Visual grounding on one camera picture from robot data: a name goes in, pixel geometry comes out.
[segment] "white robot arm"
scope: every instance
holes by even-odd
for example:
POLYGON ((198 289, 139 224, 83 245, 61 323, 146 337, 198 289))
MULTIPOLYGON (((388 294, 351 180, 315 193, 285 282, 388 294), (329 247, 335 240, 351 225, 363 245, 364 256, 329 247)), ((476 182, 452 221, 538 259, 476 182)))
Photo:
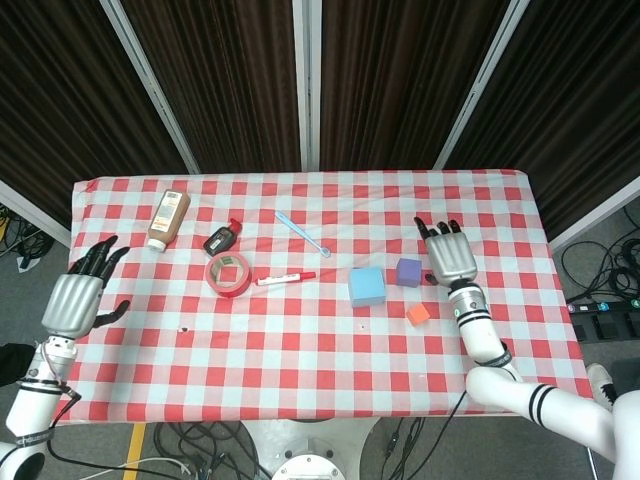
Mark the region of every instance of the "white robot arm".
POLYGON ((471 398, 517 413, 616 462, 616 480, 638 478, 640 391, 621 396, 612 415, 593 400, 551 385, 523 382, 493 328, 482 289, 472 283, 477 266, 459 225, 455 220, 449 225, 440 222, 438 233, 420 218, 414 220, 431 259, 430 281, 451 289, 449 300, 460 335, 467 354, 478 364, 467 374, 471 398))
POLYGON ((68 274, 58 279, 42 324, 51 334, 36 349, 27 374, 7 417, 7 427, 16 436, 14 444, 0 443, 0 480, 36 479, 44 466, 44 450, 53 437, 53 416, 62 394, 71 397, 68 410, 80 396, 67 386, 75 361, 75 340, 118 320, 129 307, 122 302, 106 315, 96 316, 102 291, 118 260, 129 247, 116 250, 107 260, 117 236, 94 245, 68 274))

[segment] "shoe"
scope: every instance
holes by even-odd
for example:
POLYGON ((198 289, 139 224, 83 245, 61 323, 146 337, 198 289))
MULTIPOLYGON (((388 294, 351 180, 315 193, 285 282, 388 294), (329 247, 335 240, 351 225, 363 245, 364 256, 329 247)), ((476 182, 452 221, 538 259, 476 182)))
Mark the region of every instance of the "shoe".
POLYGON ((609 411, 613 410, 613 403, 618 398, 616 389, 613 387, 613 379, 607 369, 599 363, 592 363, 587 366, 587 376, 591 383, 591 393, 593 399, 609 411))

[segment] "power strip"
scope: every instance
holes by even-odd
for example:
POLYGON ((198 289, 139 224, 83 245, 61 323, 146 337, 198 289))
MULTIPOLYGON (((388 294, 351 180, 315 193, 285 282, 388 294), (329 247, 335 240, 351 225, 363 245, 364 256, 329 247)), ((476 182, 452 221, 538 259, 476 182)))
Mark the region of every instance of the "power strip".
POLYGON ((640 340, 640 299, 567 308, 580 343, 640 340))

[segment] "small black bottle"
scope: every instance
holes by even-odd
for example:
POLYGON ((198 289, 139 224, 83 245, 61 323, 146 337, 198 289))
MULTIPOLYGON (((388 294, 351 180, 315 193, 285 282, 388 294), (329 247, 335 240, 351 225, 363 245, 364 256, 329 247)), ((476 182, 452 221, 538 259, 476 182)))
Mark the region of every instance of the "small black bottle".
POLYGON ((236 243, 241 230, 242 224, 232 218, 228 227, 220 227, 204 242, 205 251, 213 257, 220 252, 229 250, 236 243))

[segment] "red tape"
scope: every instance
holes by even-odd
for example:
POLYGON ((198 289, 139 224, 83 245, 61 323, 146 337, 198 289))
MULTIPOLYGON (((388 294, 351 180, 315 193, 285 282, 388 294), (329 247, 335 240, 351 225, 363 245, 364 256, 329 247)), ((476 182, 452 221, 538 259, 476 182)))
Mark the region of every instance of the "red tape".
POLYGON ((233 298, 242 295, 251 284, 251 270, 247 260, 233 252, 221 252, 207 264, 204 276, 209 286, 221 297, 233 298), (220 271, 224 266, 236 266, 242 269, 240 279, 231 285, 220 280, 220 271))

